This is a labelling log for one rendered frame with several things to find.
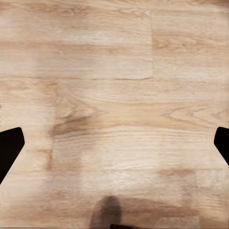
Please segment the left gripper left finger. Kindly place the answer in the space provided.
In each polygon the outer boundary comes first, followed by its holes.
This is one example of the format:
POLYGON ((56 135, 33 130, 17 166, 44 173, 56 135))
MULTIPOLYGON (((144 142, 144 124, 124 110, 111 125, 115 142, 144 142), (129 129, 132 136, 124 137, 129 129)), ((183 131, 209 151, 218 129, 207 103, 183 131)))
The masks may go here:
POLYGON ((0 184, 25 145, 21 127, 0 132, 0 184))

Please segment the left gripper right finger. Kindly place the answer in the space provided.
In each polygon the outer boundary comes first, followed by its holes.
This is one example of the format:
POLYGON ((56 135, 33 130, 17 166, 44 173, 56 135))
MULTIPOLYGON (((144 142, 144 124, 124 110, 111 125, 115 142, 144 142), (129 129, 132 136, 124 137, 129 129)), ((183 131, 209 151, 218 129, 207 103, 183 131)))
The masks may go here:
POLYGON ((214 144, 218 151, 221 153, 227 164, 229 165, 229 129, 224 127, 218 127, 214 144))

